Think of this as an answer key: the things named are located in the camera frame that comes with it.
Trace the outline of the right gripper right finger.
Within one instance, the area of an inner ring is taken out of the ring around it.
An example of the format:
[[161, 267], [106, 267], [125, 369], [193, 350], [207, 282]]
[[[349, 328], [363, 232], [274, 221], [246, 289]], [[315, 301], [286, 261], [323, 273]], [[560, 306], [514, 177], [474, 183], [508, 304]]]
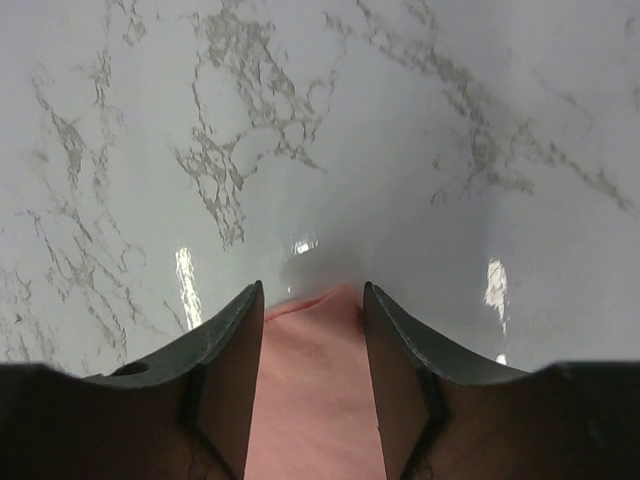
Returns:
[[389, 479], [547, 479], [549, 375], [491, 361], [364, 287], [364, 324]]

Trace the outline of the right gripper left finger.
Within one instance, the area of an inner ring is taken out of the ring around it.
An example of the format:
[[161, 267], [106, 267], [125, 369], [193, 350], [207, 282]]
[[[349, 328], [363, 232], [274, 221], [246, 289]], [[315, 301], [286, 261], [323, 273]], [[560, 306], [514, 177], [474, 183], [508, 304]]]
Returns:
[[263, 285], [256, 281], [177, 340], [109, 375], [83, 380], [132, 393], [184, 380], [177, 407], [179, 427], [213, 456], [228, 479], [242, 479], [263, 328]]

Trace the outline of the peach t shirt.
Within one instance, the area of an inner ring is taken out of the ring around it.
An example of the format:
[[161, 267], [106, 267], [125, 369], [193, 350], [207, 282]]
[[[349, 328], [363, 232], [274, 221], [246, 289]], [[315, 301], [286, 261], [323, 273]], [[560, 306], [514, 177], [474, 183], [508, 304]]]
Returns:
[[362, 320], [348, 285], [266, 314], [245, 476], [385, 476]]

